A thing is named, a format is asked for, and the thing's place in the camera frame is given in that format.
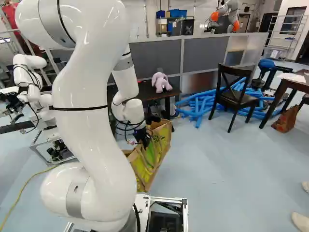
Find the wooden chair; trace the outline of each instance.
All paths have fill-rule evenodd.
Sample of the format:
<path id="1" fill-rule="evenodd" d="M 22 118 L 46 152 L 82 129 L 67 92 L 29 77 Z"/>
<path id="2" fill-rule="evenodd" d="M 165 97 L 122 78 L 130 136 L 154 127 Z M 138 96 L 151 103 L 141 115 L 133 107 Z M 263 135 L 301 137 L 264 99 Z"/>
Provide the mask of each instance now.
<path id="1" fill-rule="evenodd" d="M 234 111 L 234 115 L 233 115 L 231 124 L 228 128 L 228 131 L 227 131 L 228 133 L 231 132 L 231 129 L 235 121 L 238 110 L 250 107 L 250 111 L 246 119 L 246 123 L 248 123 L 250 121 L 250 118 L 252 117 L 254 108 L 258 105 L 259 100 L 256 97 L 252 97 L 248 94 L 245 94 L 246 86 L 249 83 L 251 73 L 252 71 L 250 70 L 234 69 L 234 68 L 230 68 L 222 64 L 219 64 L 216 97 L 215 97 L 214 104 L 211 110 L 211 114 L 209 115 L 208 119 L 209 120 L 212 119 L 212 116 L 214 114 L 217 104 L 221 104 L 222 106 L 224 106 L 225 111 L 227 111 L 228 108 L 232 109 Z M 237 76 L 238 78 L 232 82 L 229 82 L 225 74 Z M 223 80 L 225 81 L 225 84 L 226 84 L 226 87 L 223 90 L 220 89 L 221 88 L 221 76 L 223 77 Z M 232 90 L 232 85 L 235 84 L 240 79 L 242 79 L 243 77 L 246 78 L 245 85 L 244 85 L 245 87 L 243 88 L 243 90 L 242 91 Z"/>

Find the blue storage bin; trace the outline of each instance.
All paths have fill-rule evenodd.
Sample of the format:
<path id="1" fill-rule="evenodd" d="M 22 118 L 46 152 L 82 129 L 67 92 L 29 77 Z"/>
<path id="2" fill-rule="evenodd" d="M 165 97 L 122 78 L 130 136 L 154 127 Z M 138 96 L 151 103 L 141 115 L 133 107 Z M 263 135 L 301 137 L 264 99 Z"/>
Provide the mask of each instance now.
<path id="1" fill-rule="evenodd" d="M 173 24 L 168 23 L 168 32 L 172 32 L 172 30 L 173 30 Z"/>
<path id="2" fill-rule="evenodd" d="M 156 18 L 165 18 L 165 11 L 157 11 Z"/>
<path id="3" fill-rule="evenodd" d="M 179 17 L 179 9 L 169 10 L 169 12 L 170 12 L 170 17 L 173 17 L 173 18 Z"/>
<path id="4" fill-rule="evenodd" d="M 188 10 L 179 10 L 178 17 L 187 18 L 187 11 Z"/>

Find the brown paper bag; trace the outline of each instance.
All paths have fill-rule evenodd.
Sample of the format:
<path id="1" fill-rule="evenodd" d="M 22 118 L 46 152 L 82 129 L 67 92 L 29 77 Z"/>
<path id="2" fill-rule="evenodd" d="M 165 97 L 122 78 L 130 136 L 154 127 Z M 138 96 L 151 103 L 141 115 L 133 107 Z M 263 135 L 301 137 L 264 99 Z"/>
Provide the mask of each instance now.
<path id="1" fill-rule="evenodd" d="M 274 122 L 271 127 L 280 131 L 281 133 L 289 132 L 292 128 L 294 128 L 297 113 L 299 111 L 299 105 L 295 105 L 282 113 L 279 119 Z"/>
<path id="2" fill-rule="evenodd" d="M 148 129 L 152 138 L 146 150 L 142 144 L 138 144 L 132 151 L 123 150 L 134 170 L 138 192 L 150 190 L 155 175 L 170 149 L 172 133 L 170 121 L 162 119 L 159 123 L 152 122 Z"/>

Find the chair backrest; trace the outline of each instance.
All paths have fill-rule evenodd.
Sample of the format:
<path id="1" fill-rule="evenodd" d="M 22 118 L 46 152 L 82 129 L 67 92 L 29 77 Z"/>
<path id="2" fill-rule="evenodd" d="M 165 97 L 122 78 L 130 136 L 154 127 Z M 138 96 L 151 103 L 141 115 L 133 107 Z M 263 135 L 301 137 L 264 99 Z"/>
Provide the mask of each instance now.
<path id="1" fill-rule="evenodd" d="M 227 77 L 225 74 L 229 74 L 232 76 L 236 76 L 238 77 L 236 80 L 229 82 L 228 79 L 231 79 L 231 77 Z M 235 69 L 235 68 L 231 68 L 231 67 L 227 67 L 221 63 L 219 63 L 219 70 L 218 70 L 218 82 L 217 82 L 217 91 L 216 91 L 216 95 L 217 97 L 220 97 L 220 95 L 227 91 L 230 90 L 232 93 L 232 97 L 234 98 L 235 101 L 238 102 L 238 104 L 241 104 L 242 102 L 242 98 L 245 95 L 245 91 L 246 91 L 246 87 L 249 83 L 250 77 L 251 77 L 252 71 L 251 70 L 246 70 L 246 69 Z M 221 89 L 221 76 L 226 84 L 226 87 L 224 89 Z M 235 96 L 233 85 L 238 82 L 239 80 L 241 80 L 242 78 L 246 78 L 244 81 L 244 88 L 241 91 L 241 95 L 240 98 L 237 98 Z"/>

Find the cubicle divider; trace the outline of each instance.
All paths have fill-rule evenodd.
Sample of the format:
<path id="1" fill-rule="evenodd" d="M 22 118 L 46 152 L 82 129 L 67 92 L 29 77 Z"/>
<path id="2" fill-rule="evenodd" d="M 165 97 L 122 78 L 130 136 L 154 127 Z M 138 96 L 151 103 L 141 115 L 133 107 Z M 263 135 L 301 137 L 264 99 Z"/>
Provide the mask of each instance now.
<path id="1" fill-rule="evenodd" d="M 173 85 L 191 94 L 215 87 L 218 63 L 254 71 L 266 39 L 267 33 L 205 34 L 134 40 L 129 45 L 138 80 L 149 80 L 163 70 Z M 73 51 L 51 52 L 65 62 Z M 109 85 L 113 84 L 111 75 Z"/>

